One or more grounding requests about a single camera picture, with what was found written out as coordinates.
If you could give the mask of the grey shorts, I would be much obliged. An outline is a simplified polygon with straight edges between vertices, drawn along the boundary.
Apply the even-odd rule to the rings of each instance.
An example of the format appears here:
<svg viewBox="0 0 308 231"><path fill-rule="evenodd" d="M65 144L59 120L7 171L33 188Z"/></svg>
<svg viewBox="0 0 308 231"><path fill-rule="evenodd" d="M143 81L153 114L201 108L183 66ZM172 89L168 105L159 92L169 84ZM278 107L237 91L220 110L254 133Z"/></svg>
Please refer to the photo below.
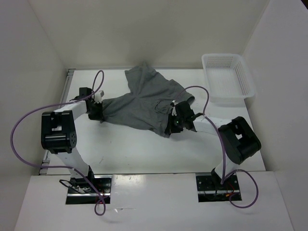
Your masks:
<svg viewBox="0 0 308 231"><path fill-rule="evenodd" d="M103 117L108 123L149 130L168 138L168 117L171 103L187 101L195 97L186 92L175 80L167 80L147 63L125 71L129 93L117 98L105 99Z"/></svg>

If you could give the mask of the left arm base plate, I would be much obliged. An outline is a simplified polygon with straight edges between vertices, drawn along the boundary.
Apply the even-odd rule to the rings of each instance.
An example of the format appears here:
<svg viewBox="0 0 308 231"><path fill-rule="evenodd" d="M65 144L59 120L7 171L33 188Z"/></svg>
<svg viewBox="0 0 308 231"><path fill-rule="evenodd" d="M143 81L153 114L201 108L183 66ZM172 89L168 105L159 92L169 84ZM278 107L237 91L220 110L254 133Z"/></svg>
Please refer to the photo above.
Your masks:
<svg viewBox="0 0 308 231"><path fill-rule="evenodd" d="M104 198L106 204L111 199L111 175L95 175L92 183ZM94 205L99 201L99 196L86 182L77 182L75 179L59 180L67 188L66 205Z"/></svg>

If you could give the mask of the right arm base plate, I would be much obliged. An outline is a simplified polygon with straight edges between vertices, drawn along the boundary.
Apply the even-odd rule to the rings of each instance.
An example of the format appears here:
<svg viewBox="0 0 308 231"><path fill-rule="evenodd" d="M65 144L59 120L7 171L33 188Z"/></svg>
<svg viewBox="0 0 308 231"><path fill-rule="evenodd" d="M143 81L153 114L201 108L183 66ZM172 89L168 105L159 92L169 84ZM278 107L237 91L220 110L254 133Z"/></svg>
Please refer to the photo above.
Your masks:
<svg viewBox="0 0 308 231"><path fill-rule="evenodd" d="M232 196L233 201L241 201L240 187L236 175L228 178L223 185L214 183L210 173L196 174L198 202L225 202Z"/></svg>

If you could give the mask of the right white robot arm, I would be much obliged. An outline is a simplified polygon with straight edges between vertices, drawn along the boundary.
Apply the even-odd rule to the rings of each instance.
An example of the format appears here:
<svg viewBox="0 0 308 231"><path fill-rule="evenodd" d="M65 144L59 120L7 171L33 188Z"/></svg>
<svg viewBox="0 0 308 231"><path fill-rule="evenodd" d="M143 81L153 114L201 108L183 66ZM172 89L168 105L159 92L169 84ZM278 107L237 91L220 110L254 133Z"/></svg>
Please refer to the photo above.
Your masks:
<svg viewBox="0 0 308 231"><path fill-rule="evenodd" d="M220 164L211 171L211 184L216 189L224 188L238 167L261 149L260 140L241 116L231 120L207 117L194 113L186 101L172 102L171 106L166 128L168 135L186 129L218 136L223 154Z"/></svg>

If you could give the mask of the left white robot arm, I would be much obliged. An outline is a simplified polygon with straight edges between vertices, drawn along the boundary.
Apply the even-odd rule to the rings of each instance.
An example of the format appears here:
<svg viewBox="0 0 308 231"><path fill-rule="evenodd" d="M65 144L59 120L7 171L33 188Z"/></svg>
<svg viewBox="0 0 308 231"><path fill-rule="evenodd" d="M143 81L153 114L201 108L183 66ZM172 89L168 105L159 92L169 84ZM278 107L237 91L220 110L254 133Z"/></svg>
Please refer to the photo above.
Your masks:
<svg viewBox="0 0 308 231"><path fill-rule="evenodd" d="M87 114L90 120L103 122L102 90L93 92L90 88L80 88L75 97L77 103L65 105L41 116L41 145L43 149L58 156L68 167L72 186L89 193L96 187L91 167L86 164L77 150L75 120Z"/></svg>

